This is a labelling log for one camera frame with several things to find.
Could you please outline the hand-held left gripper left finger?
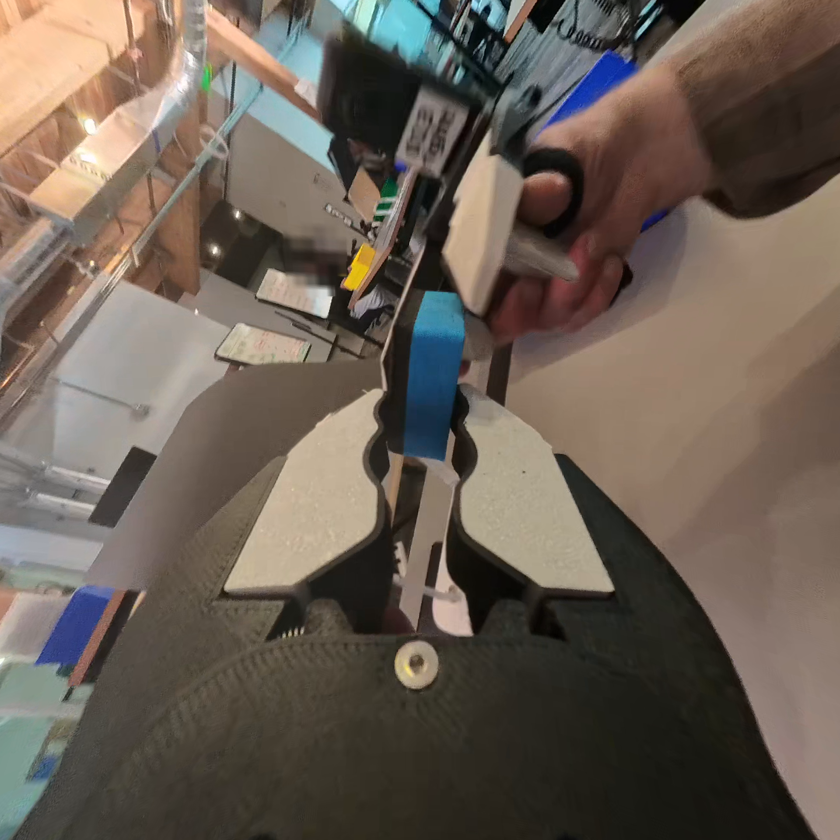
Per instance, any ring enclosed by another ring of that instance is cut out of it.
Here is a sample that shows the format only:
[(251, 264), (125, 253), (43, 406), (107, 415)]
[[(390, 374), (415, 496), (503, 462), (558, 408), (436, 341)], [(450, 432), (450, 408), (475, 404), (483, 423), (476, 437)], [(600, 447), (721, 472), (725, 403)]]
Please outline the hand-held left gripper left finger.
[(224, 584), (227, 595), (388, 603), (394, 550), (383, 396), (365, 392), (290, 450)]

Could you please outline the person's right hand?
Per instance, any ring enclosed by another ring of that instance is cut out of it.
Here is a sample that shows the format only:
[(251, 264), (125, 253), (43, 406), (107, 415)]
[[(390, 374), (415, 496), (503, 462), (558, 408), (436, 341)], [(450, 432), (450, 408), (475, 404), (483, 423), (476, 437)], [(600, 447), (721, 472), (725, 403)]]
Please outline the person's right hand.
[(542, 131), (531, 153), (569, 152), (583, 171), (582, 203), (561, 235), (579, 278), (510, 281), (488, 317), (499, 345), (536, 332), (577, 332), (613, 304), (649, 217), (699, 196), (711, 164), (677, 65), (646, 66), (590, 108)]

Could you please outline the whiteboard easel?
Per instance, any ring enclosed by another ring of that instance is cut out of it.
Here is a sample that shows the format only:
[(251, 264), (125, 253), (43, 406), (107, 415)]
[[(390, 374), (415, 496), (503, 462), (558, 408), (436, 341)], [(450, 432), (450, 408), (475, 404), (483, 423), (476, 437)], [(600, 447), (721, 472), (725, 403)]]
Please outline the whiteboard easel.
[(320, 320), (329, 320), (333, 297), (334, 287), (319, 278), (279, 269), (267, 269), (255, 291), (258, 301)]
[(300, 364), (311, 348), (302, 339), (238, 322), (218, 345), (214, 358), (239, 366)]

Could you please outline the black backdrop board stand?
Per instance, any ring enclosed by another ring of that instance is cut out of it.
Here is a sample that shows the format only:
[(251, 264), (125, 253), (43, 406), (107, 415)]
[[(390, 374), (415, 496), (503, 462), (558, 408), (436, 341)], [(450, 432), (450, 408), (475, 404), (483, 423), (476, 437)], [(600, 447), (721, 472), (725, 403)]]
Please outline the black backdrop board stand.
[(185, 409), (158, 455), (131, 447), (123, 457), (89, 518), (106, 535), (84, 585), (146, 590), (270, 461), (381, 384), (375, 358), (225, 374)]

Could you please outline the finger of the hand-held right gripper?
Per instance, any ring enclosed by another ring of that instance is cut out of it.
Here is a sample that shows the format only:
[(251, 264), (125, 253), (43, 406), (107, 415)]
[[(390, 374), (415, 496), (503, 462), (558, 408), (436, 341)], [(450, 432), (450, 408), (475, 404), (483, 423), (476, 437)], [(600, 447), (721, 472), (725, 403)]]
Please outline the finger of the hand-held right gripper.
[(500, 154), (478, 151), (455, 192), (443, 261), (465, 309), (484, 317), (517, 220), (524, 179)]

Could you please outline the blue plastic bin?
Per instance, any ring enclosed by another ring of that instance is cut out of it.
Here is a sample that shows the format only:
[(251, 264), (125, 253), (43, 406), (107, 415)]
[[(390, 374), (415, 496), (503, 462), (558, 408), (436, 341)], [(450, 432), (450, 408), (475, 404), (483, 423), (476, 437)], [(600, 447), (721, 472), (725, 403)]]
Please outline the blue plastic bin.
[(624, 81), (637, 74), (639, 66), (631, 59), (626, 59), (614, 51), (606, 51), (594, 63), (571, 90), (563, 95), (560, 103), (549, 112), (549, 118), (541, 127), (540, 138), (556, 123), (574, 116), (577, 112), (588, 109), (601, 100), (608, 92), (618, 88)]

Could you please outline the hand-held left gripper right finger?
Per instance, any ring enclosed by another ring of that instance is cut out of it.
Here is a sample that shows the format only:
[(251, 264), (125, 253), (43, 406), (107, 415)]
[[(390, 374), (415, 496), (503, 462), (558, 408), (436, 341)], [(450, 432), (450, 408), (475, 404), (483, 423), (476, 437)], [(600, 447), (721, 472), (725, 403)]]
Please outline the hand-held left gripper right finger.
[(475, 387), (458, 389), (448, 572), (469, 605), (615, 592), (551, 445)]

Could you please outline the yellow plastic bin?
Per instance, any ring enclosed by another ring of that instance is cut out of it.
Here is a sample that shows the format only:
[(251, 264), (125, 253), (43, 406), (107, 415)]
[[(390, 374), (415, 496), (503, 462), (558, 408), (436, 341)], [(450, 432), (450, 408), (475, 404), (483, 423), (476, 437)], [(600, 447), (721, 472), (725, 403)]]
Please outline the yellow plastic bin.
[(355, 291), (367, 277), (369, 269), (375, 260), (375, 248), (369, 244), (362, 244), (353, 256), (347, 276), (341, 282), (341, 288)]

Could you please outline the silver ceiling duct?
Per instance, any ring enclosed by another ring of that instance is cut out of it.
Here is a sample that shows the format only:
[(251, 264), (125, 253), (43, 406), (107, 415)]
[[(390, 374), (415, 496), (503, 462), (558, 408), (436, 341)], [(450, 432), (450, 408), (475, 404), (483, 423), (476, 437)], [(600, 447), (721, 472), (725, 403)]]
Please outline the silver ceiling duct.
[(87, 246), (151, 173), (203, 78), (207, 5), (181, 2), (176, 40), (161, 81), (116, 108), (30, 193), (2, 188), (26, 202), (37, 220), (2, 258), (2, 306), (31, 287), (66, 247)]

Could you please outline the blue whiteboard eraser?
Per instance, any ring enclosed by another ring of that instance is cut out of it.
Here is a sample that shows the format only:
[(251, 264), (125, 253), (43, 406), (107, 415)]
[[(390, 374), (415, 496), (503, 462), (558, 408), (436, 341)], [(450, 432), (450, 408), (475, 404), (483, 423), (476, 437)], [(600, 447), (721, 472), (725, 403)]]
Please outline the blue whiteboard eraser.
[(405, 290), (381, 358), (379, 411), (394, 454), (445, 460), (465, 339), (456, 294)]

